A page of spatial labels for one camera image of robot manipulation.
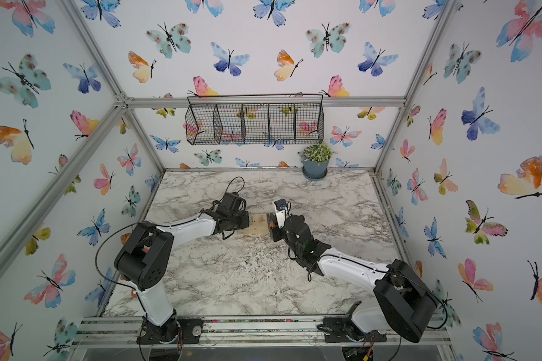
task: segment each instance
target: white marble surface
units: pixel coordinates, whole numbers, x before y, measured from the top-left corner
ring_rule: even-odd
[[[229,181],[245,179],[240,195],[251,213],[273,212],[285,198],[292,214],[303,214],[313,236],[340,251],[371,261],[390,262],[397,251],[367,171],[329,170],[319,182],[300,170],[167,173],[147,219],[168,222],[190,217],[220,199]],[[238,190],[240,180],[229,191]],[[374,306],[370,291],[339,279],[307,272],[287,257],[285,242],[269,235],[210,236],[171,253],[164,281],[181,315],[273,315],[345,313],[356,301]],[[104,315],[143,315],[130,289],[117,286]]]

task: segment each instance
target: green plant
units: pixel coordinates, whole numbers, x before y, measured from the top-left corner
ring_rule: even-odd
[[[315,144],[304,149],[303,156],[305,159],[315,163],[323,163],[329,161],[333,152],[331,148],[325,144]]]

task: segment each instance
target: potted plant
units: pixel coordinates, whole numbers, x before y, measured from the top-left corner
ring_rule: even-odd
[[[331,148],[325,144],[315,144],[304,149],[304,176],[310,180],[320,180],[327,174],[327,164],[333,155]]]

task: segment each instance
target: black wire mesh basket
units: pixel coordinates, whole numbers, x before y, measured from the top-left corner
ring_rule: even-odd
[[[203,144],[319,144],[323,96],[319,94],[188,97],[187,141]]]

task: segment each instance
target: gray flower pot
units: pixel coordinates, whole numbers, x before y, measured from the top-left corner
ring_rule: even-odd
[[[322,163],[315,163],[308,159],[304,160],[304,176],[313,181],[323,179],[327,175],[329,160]]]

